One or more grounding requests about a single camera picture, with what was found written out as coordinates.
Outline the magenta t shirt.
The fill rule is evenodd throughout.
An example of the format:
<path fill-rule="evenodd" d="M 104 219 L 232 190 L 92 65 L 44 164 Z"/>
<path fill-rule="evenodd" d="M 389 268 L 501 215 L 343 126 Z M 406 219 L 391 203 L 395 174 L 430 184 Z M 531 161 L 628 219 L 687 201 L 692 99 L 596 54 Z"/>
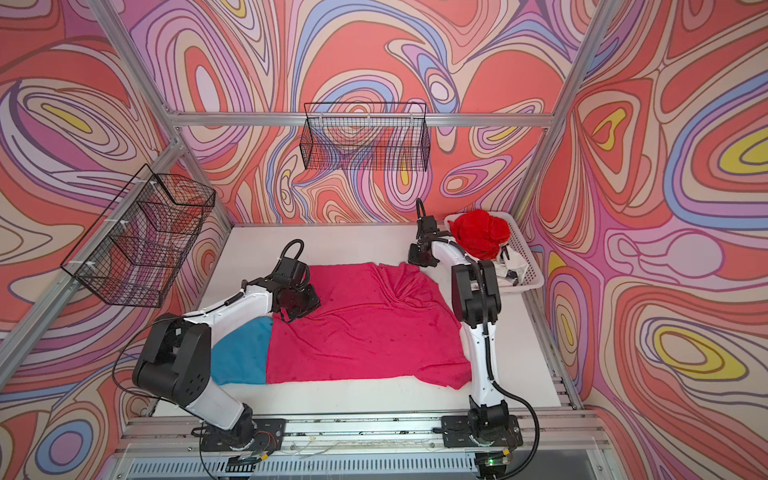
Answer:
<path fill-rule="evenodd" d="M 273 323 L 269 384 L 414 377 L 459 390 L 471 380 L 461 325 L 416 266 L 315 265 L 320 306 Z"/>

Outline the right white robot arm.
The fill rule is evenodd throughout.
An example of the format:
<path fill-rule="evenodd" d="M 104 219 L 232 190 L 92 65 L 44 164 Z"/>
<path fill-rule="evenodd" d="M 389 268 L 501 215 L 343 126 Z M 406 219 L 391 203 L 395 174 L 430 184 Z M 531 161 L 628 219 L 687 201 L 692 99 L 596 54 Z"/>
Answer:
<path fill-rule="evenodd" d="M 478 260 L 461 247 L 448 231 L 438 227 L 426 213 L 422 200 L 416 201 L 416 241 L 409 247 L 408 262 L 431 268 L 444 266 L 451 280 L 450 305 L 468 335 L 472 390 L 467 414 L 468 436 L 480 446 L 504 441 L 513 450 L 523 445 L 521 428 L 510 413 L 509 401 L 522 405 L 533 421 L 531 451 L 540 443 L 540 422 L 527 400 L 505 390 L 498 383 L 495 368 L 496 323 L 502 311 L 495 268 L 489 260 Z"/>

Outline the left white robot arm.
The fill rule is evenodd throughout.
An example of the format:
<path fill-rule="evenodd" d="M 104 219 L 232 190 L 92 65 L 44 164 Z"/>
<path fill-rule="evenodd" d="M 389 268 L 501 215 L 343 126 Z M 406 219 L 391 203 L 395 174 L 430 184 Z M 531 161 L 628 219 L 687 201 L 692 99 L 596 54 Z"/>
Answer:
<path fill-rule="evenodd" d="M 233 296 L 206 309 L 180 316 L 165 314 L 149 328 L 133 370 L 133 384 L 201 420 L 193 435 L 203 448 L 253 450 L 260 437 L 266 440 L 262 451 L 278 447 L 274 436 L 259 433 L 251 407 L 212 378 L 212 350 L 256 318 L 276 314 L 290 324 L 320 307 L 310 269 L 300 260 L 303 250 L 303 240 L 291 240 L 268 275 L 243 281 Z"/>

